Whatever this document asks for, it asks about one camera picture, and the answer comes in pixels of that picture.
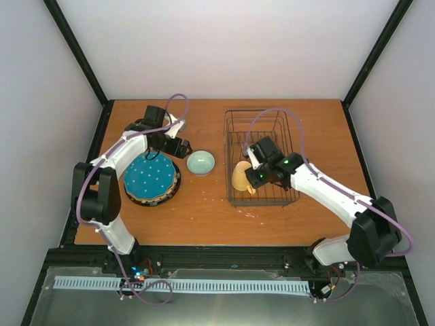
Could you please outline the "pale green ceramic bowl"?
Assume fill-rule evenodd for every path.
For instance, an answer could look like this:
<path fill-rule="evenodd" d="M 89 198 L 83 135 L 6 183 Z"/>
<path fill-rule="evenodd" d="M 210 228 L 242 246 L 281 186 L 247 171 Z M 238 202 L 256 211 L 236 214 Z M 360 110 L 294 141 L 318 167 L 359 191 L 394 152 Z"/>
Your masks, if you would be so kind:
<path fill-rule="evenodd" d="M 186 161 L 188 170 L 197 176 L 208 175 L 215 167 L 215 158 L 208 151 L 195 151 Z"/>

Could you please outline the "yellow ceramic mug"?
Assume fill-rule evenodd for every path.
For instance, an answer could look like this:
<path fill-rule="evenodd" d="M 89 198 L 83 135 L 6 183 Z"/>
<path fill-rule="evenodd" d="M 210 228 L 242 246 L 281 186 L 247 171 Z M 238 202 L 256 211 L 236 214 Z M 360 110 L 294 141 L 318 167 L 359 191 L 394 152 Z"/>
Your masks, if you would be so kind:
<path fill-rule="evenodd" d="M 234 167 L 232 172 L 231 184 L 232 187 L 240 192 L 249 192 L 251 195 L 255 194 L 256 190 L 252 187 L 251 183 L 247 180 L 245 171 L 251 168 L 248 161 L 240 161 Z"/>

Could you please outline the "dark wire dish rack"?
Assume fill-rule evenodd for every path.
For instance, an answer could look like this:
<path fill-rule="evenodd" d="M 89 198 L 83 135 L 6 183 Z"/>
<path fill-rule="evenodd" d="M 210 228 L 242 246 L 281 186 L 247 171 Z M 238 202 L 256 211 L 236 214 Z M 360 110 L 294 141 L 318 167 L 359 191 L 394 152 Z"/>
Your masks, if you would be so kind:
<path fill-rule="evenodd" d="M 283 173 L 276 164 L 293 152 L 288 117 L 282 111 L 230 109 L 224 114 L 226 191 L 232 206 L 287 206 L 300 195 L 290 188 L 290 181 L 280 181 Z M 239 162 L 252 166 L 247 174 L 257 187 L 255 193 L 232 186 L 232 176 Z"/>

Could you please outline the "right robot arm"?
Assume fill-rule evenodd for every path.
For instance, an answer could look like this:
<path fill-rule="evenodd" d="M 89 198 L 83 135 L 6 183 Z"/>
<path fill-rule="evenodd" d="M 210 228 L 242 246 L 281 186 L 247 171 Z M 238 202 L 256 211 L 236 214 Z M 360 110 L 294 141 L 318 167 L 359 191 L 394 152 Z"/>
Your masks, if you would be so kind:
<path fill-rule="evenodd" d="M 270 137 L 247 146 L 243 154 L 251 163 L 245 175 L 254 189 L 267 183 L 294 189 L 326 207 L 350 229 L 347 235 L 321 238 L 307 249 L 304 263 L 311 273 L 346 261 L 375 266 L 402 240 L 388 199 L 372 199 L 351 191 L 299 153 L 284 155 Z"/>

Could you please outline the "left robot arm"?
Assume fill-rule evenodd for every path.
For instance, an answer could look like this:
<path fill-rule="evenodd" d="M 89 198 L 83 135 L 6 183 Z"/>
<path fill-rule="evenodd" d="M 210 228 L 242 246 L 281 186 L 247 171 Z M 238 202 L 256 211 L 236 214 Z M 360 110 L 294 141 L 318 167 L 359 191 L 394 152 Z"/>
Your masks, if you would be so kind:
<path fill-rule="evenodd" d="M 192 152 L 190 143 L 177 134 L 186 127 L 185 116 L 176 118 L 166 109 L 147 106 L 143 118 L 129 124 L 119 140 L 89 163 L 73 169 L 71 210 L 80 225 L 94 228 L 110 251 L 119 254 L 117 264 L 126 273 L 138 271 L 140 254 L 133 251 L 137 239 L 120 216 L 119 178 L 133 160 L 149 149 L 161 149 L 176 158 Z"/>

